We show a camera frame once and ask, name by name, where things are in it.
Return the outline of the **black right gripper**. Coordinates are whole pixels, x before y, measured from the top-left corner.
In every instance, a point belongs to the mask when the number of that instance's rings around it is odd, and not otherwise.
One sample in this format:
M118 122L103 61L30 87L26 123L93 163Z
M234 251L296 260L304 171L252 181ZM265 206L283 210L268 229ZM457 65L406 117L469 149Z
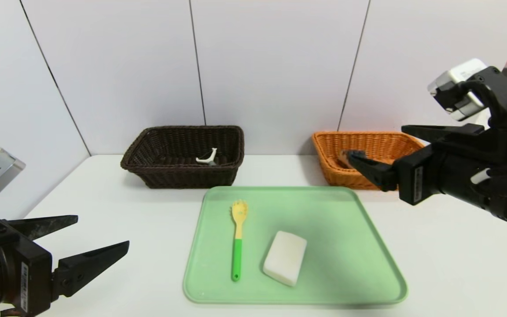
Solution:
M489 195L479 193L471 180L493 166L483 125L403 125L401 132L430 144L393 165L372 160L364 151L348 150L348 164L382 192L398 188L400 199L413 206L443 193L489 211Z

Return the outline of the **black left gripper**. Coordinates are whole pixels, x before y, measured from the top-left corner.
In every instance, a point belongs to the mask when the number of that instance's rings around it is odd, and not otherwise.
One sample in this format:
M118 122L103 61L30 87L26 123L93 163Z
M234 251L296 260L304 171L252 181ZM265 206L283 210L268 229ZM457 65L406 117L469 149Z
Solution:
M34 317L58 297L72 297L128 253L129 241L116 243L60 259L52 273L51 253L35 240L77 222L78 215L0 219L0 303Z

